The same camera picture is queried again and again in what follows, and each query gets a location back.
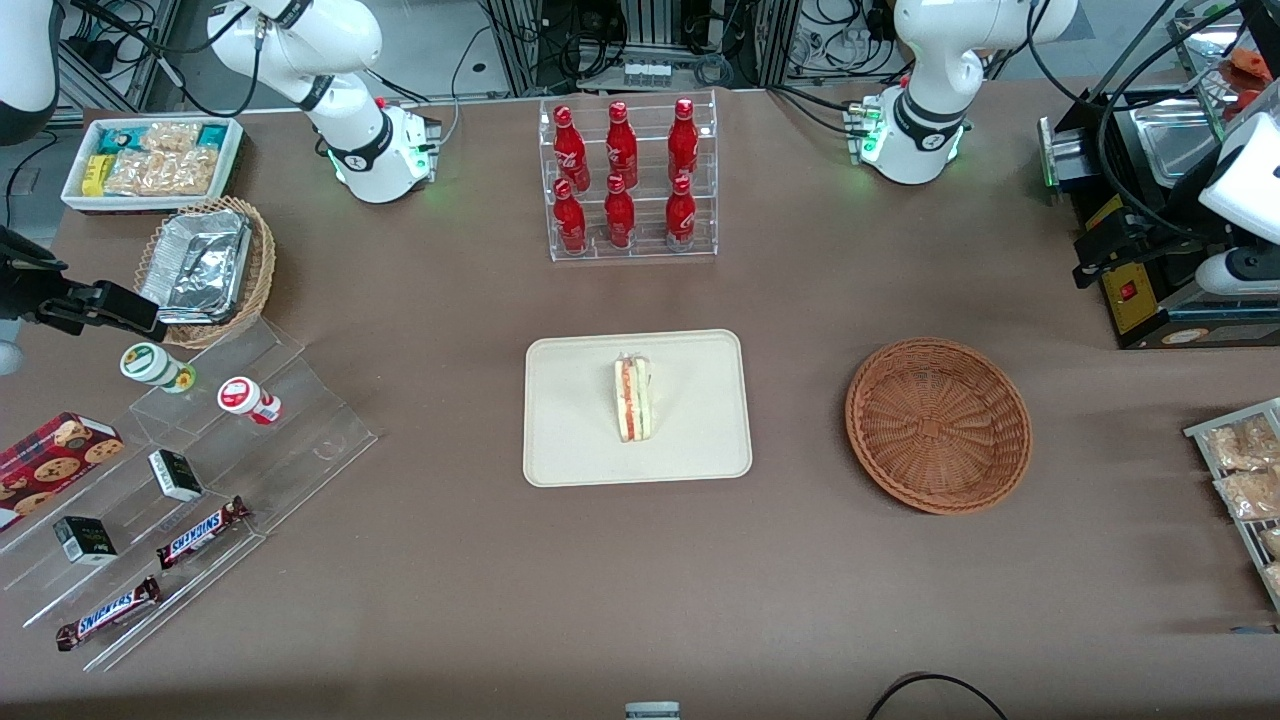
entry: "small box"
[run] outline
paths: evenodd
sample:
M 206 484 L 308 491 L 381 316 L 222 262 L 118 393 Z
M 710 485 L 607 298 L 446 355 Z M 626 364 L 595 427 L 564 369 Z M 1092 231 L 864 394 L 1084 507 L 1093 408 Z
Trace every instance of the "small box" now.
M 0 530 L 124 447 L 115 428 L 61 413 L 0 452 Z
M 67 560 L 78 565 L 106 565 L 115 560 L 115 546 L 106 536 L 101 520 L 68 515 L 54 523 L 54 534 L 67 553 Z
M 204 489 L 186 457 L 161 448 L 147 456 L 147 460 L 151 462 L 151 474 L 160 483 L 160 492 L 182 502 L 200 500 Z

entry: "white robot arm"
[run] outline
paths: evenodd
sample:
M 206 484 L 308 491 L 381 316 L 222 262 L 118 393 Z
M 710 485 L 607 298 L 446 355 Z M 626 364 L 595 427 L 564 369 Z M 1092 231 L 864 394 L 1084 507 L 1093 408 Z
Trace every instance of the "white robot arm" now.
M 1047 42 L 1066 29 L 1075 9 L 1076 0 L 899 0 L 893 26 L 915 54 L 915 67 L 905 88 L 864 99 L 863 129 L 869 135 L 859 159 L 904 184 L 938 177 L 982 87 L 974 49 L 1020 46 L 1032 12 L 1038 18 L 1036 41 Z
M 210 13 L 210 37 L 246 5 L 257 13 L 237 20 L 214 51 L 311 118 L 356 197 L 389 202 L 434 178 L 438 147 L 424 119 L 379 106 L 355 74 L 372 67 L 383 47 L 369 8 L 356 0 L 232 1 Z
M 0 5 L 0 145 L 31 138 L 58 106 L 58 28 L 54 0 L 4 0 Z

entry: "round basket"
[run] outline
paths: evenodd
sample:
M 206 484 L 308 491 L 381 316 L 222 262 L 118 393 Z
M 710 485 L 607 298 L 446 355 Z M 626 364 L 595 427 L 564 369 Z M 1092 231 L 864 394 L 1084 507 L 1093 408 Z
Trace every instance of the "round basket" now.
M 191 350 L 204 350 L 218 338 L 232 332 L 262 311 L 266 297 L 271 293 L 271 273 L 275 272 L 275 238 L 271 237 L 271 228 L 266 227 L 262 215 L 243 200 L 237 197 L 219 197 L 191 205 L 178 210 L 179 214 L 192 215 L 196 213 L 212 213 L 216 210 L 234 210 L 250 218 L 253 223 L 253 237 L 250 240 L 248 260 L 244 261 L 244 279 L 241 282 L 239 307 L 230 320 L 220 325 L 169 325 L 165 334 L 165 343 L 187 347 Z M 151 254 L 155 252 L 156 241 L 160 238 L 160 228 L 151 233 L 151 242 L 142 251 L 142 261 L 133 273 L 133 291 L 142 288 L 142 281 L 147 277 L 147 268 L 151 265 Z
M 1032 455 L 1030 418 L 1009 377 L 975 350 L 932 337 L 863 363 L 845 397 L 845 429 L 873 480 L 938 515 L 996 505 Z

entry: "black box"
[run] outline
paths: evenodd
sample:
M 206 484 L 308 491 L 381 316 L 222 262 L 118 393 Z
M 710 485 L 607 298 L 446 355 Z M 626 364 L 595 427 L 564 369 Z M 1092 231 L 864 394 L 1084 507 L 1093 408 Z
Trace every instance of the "black box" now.
M 115 560 L 115 547 L 101 520 L 67 515 L 54 523 L 54 534 L 67 559 L 79 565 L 106 565 Z
M 151 474 L 160 483 L 160 492 L 183 502 L 200 500 L 204 488 L 186 457 L 172 450 L 157 450 L 147 456 L 147 461 L 151 462 Z

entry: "small jar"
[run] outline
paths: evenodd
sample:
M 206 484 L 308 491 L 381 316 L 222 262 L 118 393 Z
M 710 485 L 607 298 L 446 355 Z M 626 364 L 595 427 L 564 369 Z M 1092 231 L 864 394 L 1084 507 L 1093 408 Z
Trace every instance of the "small jar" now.
M 125 350 L 120 356 L 120 374 L 174 395 L 196 384 L 196 369 L 174 360 L 154 342 L 140 342 Z
M 218 391 L 218 406 L 232 415 L 246 415 L 259 425 L 270 425 L 280 419 L 280 398 L 244 377 L 223 383 Z

